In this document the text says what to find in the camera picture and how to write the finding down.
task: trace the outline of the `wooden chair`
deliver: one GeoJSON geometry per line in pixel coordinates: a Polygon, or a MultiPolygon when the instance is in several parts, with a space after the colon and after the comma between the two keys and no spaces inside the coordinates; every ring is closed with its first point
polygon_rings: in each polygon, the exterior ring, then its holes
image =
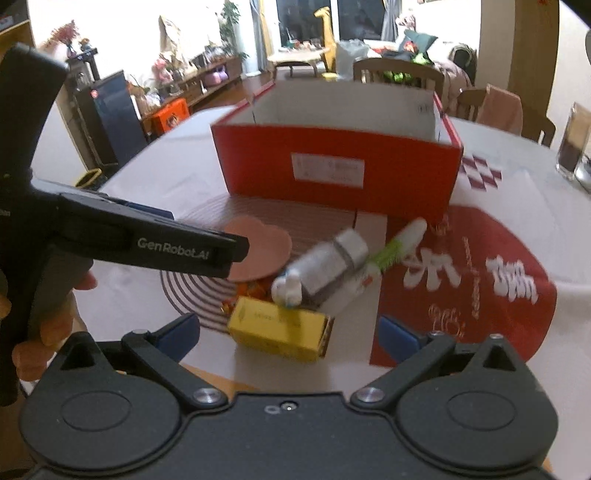
{"type": "MultiPolygon", "coordinates": [[[[475,122],[478,110],[484,103],[486,89],[463,90],[457,98],[457,117],[470,122],[475,122]]],[[[536,143],[549,147],[556,134],[556,126],[545,115],[540,115],[533,108],[522,104],[523,130],[521,136],[536,143]]]]}
{"type": "Polygon", "coordinates": [[[432,81],[434,90],[441,98],[443,94],[443,74],[427,65],[419,65],[409,61],[395,59],[363,59],[353,63],[353,80],[361,82],[363,73],[367,72],[365,79],[371,83],[383,82],[384,72],[406,73],[413,79],[403,81],[403,85],[418,86],[429,90],[427,83],[432,81]]]}
{"type": "Polygon", "coordinates": [[[521,136],[540,143],[541,134],[543,134],[541,144],[550,147],[554,135],[556,135],[556,125],[547,116],[540,115],[533,108],[523,105],[523,130],[521,136]]]}
{"type": "Polygon", "coordinates": [[[478,110],[484,103],[486,97],[486,90],[462,90],[457,97],[457,114],[458,118],[475,122],[478,116],[478,110]]]}

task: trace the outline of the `plastic bag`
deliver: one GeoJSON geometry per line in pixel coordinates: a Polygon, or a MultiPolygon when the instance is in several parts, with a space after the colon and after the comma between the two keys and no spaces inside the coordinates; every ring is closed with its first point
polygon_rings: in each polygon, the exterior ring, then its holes
{"type": "Polygon", "coordinates": [[[336,73],[338,80],[353,80],[353,63],[368,56],[369,45],[361,40],[345,40],[336,46],[336,73]]]}

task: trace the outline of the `human hand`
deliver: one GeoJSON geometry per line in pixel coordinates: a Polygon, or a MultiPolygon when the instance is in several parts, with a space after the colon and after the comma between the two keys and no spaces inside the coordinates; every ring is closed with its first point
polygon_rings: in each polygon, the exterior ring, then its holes
{"type": "MultiPolygon", "coordinates": [[[[76,290],[92,290],[96,285],[96,278],[88,272],[76,286],[76,290]]],[[[10,309],[10,301],[0,294],[0,320],[7,317],[10,309]]],[[[72,333],[74,318],[80,319],[80,316],[74,294],[70,292],[56,311],[41,319],[40,338],[19,343],[12,350],[12,361],[17,368],[18,378],[27,382],[41,378],[47,362],[72,333]]]]}

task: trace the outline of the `glass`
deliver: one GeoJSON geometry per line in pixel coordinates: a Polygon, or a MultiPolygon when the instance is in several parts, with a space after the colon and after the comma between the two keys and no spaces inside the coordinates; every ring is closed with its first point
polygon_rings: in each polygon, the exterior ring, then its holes
{"type": "Polygon", "coordinates": [[[277,0],[281,45],[285,47],[291,40],[322,38],[322,19],[316,18],[314,12],[323,7],[330,7],[330,0],[277,0]]]}
{"type": "Polygon", "coordinates": [[[574,172],[589,142],[591,112],[578,103],[573,105],[569,122],[558,151],[556,169],[568,180],[574,180],[574,172]]]}
{"type": "Polygon", "coordinates": [[[382,0],[339,0],[341,40],[380,40],[384,23],[382,0]]]}

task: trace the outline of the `orange box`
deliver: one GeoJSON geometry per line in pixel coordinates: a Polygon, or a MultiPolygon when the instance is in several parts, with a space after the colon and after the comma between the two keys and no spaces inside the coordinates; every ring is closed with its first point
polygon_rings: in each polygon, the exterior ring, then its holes
{"type": "Polygon", "coordinates": [[[152,116],[152,125],[161,135],[172,130],[190,116],[187,101],[184,98],[178,98],[162,107],[152,116]]]}
{"type": "Polygon", "coordinates": [[[379,83],[271,83],[211,128],[230,194],[430,223],[463,155],[437,95],[379,83]]]}

